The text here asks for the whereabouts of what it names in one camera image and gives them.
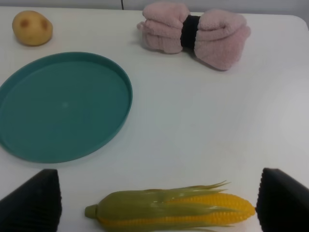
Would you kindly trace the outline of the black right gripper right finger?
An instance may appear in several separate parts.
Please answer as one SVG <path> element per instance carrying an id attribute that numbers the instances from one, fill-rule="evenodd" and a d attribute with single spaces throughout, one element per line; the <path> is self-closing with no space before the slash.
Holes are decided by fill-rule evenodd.
<path id="1" fill-rule="evenodd" d="M 280 169 L 264 168 L 255 210 L 264 232 L 307 232 L 309 189 Z"/>

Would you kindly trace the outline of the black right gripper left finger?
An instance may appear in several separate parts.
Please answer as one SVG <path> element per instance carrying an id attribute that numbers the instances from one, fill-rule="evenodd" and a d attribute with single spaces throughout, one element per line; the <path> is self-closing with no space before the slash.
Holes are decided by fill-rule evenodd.
<path id="1" fill-rule="evenodd" d="M 44 169 L 0 201 L 2 232 L 56 232 L 62 214 L 56 169 Z"/>

